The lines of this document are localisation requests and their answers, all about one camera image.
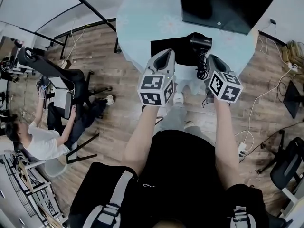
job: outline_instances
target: computer monitor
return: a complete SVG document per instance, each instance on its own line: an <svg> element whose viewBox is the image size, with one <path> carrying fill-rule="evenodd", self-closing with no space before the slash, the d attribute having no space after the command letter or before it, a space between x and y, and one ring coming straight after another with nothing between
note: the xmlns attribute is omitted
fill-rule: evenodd
<svg viewBox="0 0 304 228"><path fill-rule="evenodd" d="M297 90L293 82L290 80L283 103L294 119L299 110L301 102L303 104L304 97L300 95L299 91Z"/></svg>
<svg viewBox="0 0 304 228"><path fill-rule="evenodd" d="M273 0L180 0L182 20L247 35Z"/></svg>

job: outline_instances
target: round table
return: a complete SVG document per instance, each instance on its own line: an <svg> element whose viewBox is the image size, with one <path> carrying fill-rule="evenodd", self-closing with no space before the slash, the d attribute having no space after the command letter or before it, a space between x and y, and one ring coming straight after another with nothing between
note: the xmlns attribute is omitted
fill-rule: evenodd
<svg viewBox="0 0 304 228"><path fill-rule="evenodd" d="M151 58L151 41L185 37L198 32L212 38L208 53L221 58L231 70L239 75L254 54L257 44L257 30L248 35L228 32L183 22L180 0L124 0L116 18L119 46L127 61L143 73ZM196 69L186 65L175 65L177 91L189 85L197 94L205 84L197 79Z"/></svg>

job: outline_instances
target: white t-shirt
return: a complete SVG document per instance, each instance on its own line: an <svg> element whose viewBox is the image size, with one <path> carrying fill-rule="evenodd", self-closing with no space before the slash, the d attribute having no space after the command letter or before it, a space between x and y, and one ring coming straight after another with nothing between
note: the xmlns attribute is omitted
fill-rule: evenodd
<svg viewBox="0 0 304 228"><path fill-rule="evenodd" d="M26 150L39 160L54 159L70 151L64 144L57 147L56 138L60 135L55 130L38 128L36 123L32 122L28 133L33 138Z"/></svg>

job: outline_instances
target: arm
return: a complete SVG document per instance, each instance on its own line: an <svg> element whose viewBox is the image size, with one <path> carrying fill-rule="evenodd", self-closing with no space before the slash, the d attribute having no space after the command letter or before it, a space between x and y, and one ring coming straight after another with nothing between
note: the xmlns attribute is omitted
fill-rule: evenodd
<svg viewBox="0 0 304 228"><path fill-rule="evenodd" d="M132 168L137 175L142 172L147 161L158 109L156 106L144 108L124 150L121 165Z"/></svg>
<svg viewBox="0 0 304 228"><path fill-rule="evenodd" d="M217 111L215 164L223 187L243 183L238 171L238 147L232 130L231 113L226 102L214 99Z"/></svg>
<svg viewBox="0 0 304 228"><path fill-rule="evenodd" d="M73 106L71 116L67 122L65 129L62 132L62 135L59 138L56 138L57 147L64 144L68 140L70 133L72 131L73 125L74 125L75 117L76 117L76 107Z"/></svg>
<svg viewBox="0 0 304 228"><path fill-rule="evenodd" d="M34 119L34 122L36 124L36 126L39 125L39 123L41 122L42 119L42 115L43 115L43 100L44 100L44 92L42 91L42 89L39 89L38 92L38 97L39 97L39 101L38 101L38 107L36 110L36 117Z"/></svg>

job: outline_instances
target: laptop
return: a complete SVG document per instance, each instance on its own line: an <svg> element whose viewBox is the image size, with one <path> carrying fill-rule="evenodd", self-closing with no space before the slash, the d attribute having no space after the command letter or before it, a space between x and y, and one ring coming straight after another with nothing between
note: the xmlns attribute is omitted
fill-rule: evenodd
<svg viewBox="0 0 304 228"><path fill-rule="evenodd" d="M69 92L68 87L63 82L61 77L49 77L49 80L52 82L55 88L54 106L65 109L67 93Z"/></svg>

